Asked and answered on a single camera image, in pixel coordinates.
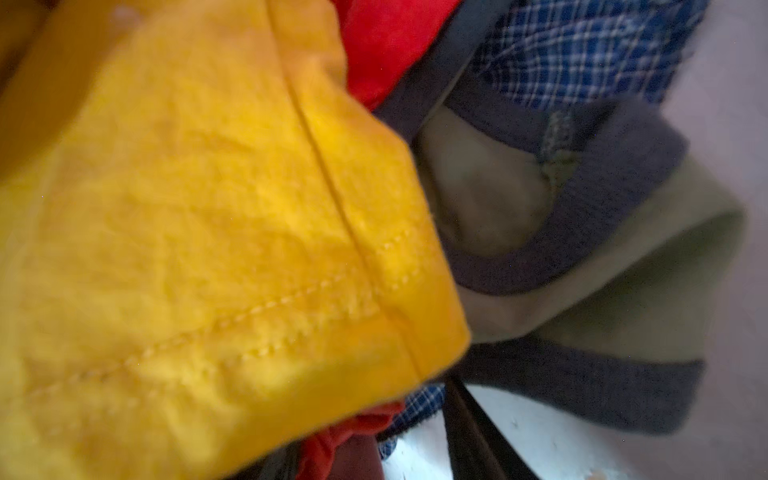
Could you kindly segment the maroon garment grey trim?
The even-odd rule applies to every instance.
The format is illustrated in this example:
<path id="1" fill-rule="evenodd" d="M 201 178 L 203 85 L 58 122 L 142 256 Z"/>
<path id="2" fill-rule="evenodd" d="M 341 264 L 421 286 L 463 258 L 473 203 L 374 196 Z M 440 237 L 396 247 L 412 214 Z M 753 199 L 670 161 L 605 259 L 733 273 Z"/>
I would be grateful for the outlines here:
<path id="1" fill-rule="evenodd" d="M 376 110 L 412 148 L 472 331 L 455 372 L 618 430 L 674 432 L 743 210 L 660 103 L 540 110 L 473 74 L 522 2 L 461 2 Z"/>

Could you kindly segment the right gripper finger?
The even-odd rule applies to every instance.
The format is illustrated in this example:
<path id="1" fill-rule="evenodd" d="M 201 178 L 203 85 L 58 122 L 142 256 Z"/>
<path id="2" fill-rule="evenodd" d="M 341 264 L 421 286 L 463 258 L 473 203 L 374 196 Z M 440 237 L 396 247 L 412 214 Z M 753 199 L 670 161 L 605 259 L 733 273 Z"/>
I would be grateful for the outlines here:
<path id="1" fill-rule="evenodd" d="M 454 479 L 539 480 L 456 377 L 445 382 L 443 417 Z"/>

